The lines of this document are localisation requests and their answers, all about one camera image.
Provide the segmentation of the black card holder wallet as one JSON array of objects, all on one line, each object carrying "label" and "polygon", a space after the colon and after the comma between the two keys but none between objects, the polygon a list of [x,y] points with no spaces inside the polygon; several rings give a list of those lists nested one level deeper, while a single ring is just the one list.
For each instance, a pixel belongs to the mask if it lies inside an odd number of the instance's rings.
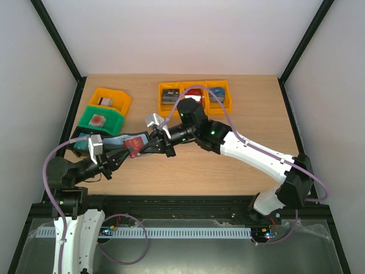
[{"label": "black card holder wallet", "polygon": [[109,136],[103,138],[105,150],[114,150],[117,148],[127,148],[129,158],[138,158],[144,156],[140,150],[149,142],[149,135],[146,131],[135,134],[120,134],[118,136]]}]

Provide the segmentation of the yellow bin left side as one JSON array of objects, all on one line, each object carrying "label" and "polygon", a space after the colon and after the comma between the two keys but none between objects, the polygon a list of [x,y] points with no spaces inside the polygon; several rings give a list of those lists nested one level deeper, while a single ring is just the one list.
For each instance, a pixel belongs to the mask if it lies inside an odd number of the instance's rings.
[{"label": "yellow bin left side", "polygon": [[[113,104],[111,107],[100,106],[98,101],[101,97],[111,98]],[[109,88],[97,87],[93,96],[89,100],[88,105],[93,107],[101,107],[108,110],[114,110],[122,116],[126,116],[128,109],[132,103],[132,98],[122,90],[113,90]]]}]

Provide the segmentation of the yellow bin with red cards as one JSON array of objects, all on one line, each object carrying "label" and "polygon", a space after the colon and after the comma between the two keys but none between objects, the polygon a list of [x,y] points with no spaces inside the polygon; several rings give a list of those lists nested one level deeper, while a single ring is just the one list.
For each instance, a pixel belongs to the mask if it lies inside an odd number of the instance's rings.
[{"label": "yellow bin with red cards", "polygon": [[[188,89],[192,86],[193,86],[193,88],[202,89],[200,86],[203,86],[203,84],[204,84],[203,82],[199,82],[199,81],[197,81],[197,82],[181,82],[181,84],[180,84],[180,93],[182,94],[186,89]],[[202,89],[202,94],[203,94],[202,100],[200,102],[197,102],[197,103],[202,105],[204,112],[206,112],[206,96],[205,96],[204,89]]]}]

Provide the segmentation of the black right rear frame post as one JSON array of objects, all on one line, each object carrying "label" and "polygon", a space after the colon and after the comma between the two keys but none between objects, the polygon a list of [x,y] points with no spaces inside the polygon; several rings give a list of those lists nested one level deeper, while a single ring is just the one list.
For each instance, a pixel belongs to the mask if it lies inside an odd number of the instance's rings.
[{"label": "black right rear frame post", "polygon": [[307,49],[309,43],[314,37],[314,34],[317,32],[318,28],[320,27],[321,23],[323,22],[324,18],[326,17],[327,13],[331,9],[334,2],[335,2],[334,0],[323,0],[321,2],[319,8],[317,9],[317,12],[315,13],[303,37],[298,43],[298,46],[295,49],[293,55],[291,56],[282,75],[278,79],[281,86],[283,86],[289,79],[291,73],[295,69],[297,63],[299,62],[305,50]]}]

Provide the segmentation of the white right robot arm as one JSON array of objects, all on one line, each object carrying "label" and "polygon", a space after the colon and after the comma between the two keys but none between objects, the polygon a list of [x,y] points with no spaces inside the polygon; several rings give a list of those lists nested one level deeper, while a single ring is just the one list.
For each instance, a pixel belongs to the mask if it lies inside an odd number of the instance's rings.
[{"label": "white right robot arm", "polygon": [[146,124],[153,131],[149,142],[139,150],[141,154],[173,157],[176,145],[192,140],[205,151],[235,158],[269,175],[277,185],[256,194],[248,207],[250,220],[257,224],[282,207],[304,206],[313,185],[308,156],[282,154],[246,139],[231,126],[210,120],[194,99],[181,100],[177,111],[181,123],[171,128],[157,114],[147,117]]}]

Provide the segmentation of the yellow bin with black cards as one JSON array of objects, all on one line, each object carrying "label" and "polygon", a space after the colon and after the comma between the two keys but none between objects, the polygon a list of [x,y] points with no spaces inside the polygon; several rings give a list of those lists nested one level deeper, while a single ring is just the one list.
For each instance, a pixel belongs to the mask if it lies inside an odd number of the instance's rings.
[{"label": "yellow bin with black cards", "polygon": [[158,85],[158,114],[164,118],[166,118],[170,112],[174,104],[161,104],[161,93],[164,88],[178,88],[180,90],[181,82],[163,82]]}]

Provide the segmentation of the red round card stack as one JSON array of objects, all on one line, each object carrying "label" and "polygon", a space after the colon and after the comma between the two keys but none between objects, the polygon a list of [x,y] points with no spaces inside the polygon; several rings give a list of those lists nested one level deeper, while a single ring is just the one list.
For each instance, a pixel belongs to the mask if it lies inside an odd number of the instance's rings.
[{"label": "red round card stack", "polygon": [[88,122],[88,125],[91,127],[103,128],[106,121],[107,121],[107,119],[104,116],[94,114],[92,116],[92,118],[90,119],[90,121]]}]

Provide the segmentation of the green bin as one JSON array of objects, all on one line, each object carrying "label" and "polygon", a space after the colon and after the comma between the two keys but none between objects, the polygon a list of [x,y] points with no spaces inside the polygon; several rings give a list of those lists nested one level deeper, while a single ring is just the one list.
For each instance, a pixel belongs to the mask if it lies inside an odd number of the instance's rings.
[{"label": "green bin", "polygon": [[91,130],[100,130],[114,136],[119,134],[123,122],[124,116],[115,110],[87,106],[78,122],[78,126]]}]

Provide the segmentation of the black left rear frame post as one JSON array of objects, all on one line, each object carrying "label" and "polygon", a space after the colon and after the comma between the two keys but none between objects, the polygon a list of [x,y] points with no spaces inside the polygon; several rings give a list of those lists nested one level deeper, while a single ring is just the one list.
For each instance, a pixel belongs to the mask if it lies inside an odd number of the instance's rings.
[{"label": "black left rear frame post", "polygon": [[58,49],[60,55],[62,56],[65,64],[67,65],[70,73],[74,77],[77,82],[80,82],[83,77],[81,76],[71,54],[69,53],[65,43],[63,42],[62,37],[59,34],[51,16],[49,15],[43,1],[41,0],[30,0],[33,5],[38,17],[42,21],[44,27],[46,28],[48,34],[50,35],[53,43]]}]

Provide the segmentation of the blue card stack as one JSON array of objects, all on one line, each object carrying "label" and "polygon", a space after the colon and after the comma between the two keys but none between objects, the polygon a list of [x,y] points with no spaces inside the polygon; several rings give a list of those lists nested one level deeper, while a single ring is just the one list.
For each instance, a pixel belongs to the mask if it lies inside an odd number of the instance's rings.
[{"label": "blue card stack", "polygon": [[209,88],[209,99],[211,102],[221,102],[225,101],[225,89],[223,87],[210,87]]}]

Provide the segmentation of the black card stack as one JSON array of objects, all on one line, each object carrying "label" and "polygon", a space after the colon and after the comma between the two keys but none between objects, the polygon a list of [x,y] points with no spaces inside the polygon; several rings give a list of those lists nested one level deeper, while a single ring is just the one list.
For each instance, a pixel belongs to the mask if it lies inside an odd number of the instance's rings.
[{"label": "black card stack", "polygon": [[164,88],[161,93],[161,104],[175,104],[179,96],[178,88]]}]

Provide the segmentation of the silver card stack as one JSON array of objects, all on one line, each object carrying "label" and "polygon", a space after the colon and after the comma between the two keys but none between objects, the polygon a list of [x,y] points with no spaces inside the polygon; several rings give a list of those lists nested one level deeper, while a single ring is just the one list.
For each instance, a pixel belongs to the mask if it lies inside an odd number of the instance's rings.
[{"label": "silver card stack", "polygon": [[100,106],[111,107],[112,104],[113,104],[113,100],[111,98],[101,97],[98,101],[98,105],[100,105]]}]

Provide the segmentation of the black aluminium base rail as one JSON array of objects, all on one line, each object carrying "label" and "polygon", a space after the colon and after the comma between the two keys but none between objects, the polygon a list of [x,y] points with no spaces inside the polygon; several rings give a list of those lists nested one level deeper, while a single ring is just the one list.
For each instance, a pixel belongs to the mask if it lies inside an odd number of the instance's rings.
[{"label": "black aluminium base rail", "polygon": [[[106,216],[115,213],[128,213],[142,219],[216,219],[228,220],[233,224],[269,224],[267,217],[249,213],[253,196],[123,196],[91,195],[88,209],[103,210]],[[298,210],[301,220],[326,220],[333,223],[328,205],[306,203]],[[34,218],[51,218],[52,205],[48,200],[31,206],[27,221]],[[280,223],[283,219],[294,219],[294,209],[278,209],[271,218]]]}]

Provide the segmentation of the yellow bin with blue cards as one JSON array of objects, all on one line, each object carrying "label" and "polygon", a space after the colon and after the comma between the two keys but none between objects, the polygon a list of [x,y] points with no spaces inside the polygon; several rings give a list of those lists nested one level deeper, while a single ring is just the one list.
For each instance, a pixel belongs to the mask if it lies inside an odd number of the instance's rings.
[{"label": "yellow bin with blue cards", "polygon": [[232,113],[232,96],[230,94],[230,88],[227,80],[207,80],[204,82],[205,86],[209,89],[210,87],[223,87],[225,89],[225,101],[221,102],[211,102],[209,99],[209,107],[207,113],[209,115],[223,114],[223,109],[221,105],[228,114]]}]

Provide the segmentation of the black frame post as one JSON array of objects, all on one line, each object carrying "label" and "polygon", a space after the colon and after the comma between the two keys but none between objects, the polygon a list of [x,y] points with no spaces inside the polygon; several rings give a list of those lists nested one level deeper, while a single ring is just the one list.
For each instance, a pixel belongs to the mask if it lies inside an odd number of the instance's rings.
[{"label": "black frame post", "polygon": [[62,56],[65,64],[67,65],[70,73],[74,77],[77,82],[80,82],[83,77],[81,76],[71,54],[69,53],[65,43],[63,42],[62,37],[59,34],[51,16],[49,15],[43,1],[41,0],[30,0],[33,5],[38,17],[42,21],[44,27],[46,28],[48,34],[50,35],[53,43],[58,49],[60,55]]},{"label": "black frame post", "polygon": [[293,55],[291,56],[282,75],[278,79],[281,86],[283,86],[289,79],[291,73],[295,69],[297,63],[299,62],[305,50],[307,49],[309,43],[314,37],[314,34],[317,32],[318,28],[320,27],[321,23],[323,22],[324,18],[326,17],[327,13],[331,9],[334,2],[335,2],[334,0],[323,0],[321,2],[319,8],[317,9],[317,12],[315,13],[303,37],[298,43],[298,46],[295,49]]}]

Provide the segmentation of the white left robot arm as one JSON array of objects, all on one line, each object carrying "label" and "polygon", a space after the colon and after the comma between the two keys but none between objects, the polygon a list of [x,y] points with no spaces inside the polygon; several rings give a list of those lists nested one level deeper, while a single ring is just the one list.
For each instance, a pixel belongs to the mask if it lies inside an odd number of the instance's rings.
[{"label": "white left robot arm", "polygon": [[126,147],[107,149],[76,163],[52,151],[43,165],[43,183],[54,208],[53,273],[92,273],[97,236],[105,214],[88,207],[88,189],[77,184],[102,174],[108,180],[129,155]]}]

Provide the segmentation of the teal card stack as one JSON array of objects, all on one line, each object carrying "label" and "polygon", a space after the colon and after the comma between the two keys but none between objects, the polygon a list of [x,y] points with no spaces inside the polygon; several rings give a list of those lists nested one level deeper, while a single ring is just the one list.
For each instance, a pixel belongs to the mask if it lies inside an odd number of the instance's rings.
[{"label": "teal card stack", "polygon": [[[78,137],[89,137],[89,134],[86,133],[80,133]],[[74,143],[73,149],[75,151],[81,151],[81,152],[86,152],[88,150],[88,140],[81,140],[81,141],[77,141],[76,143]]]}]

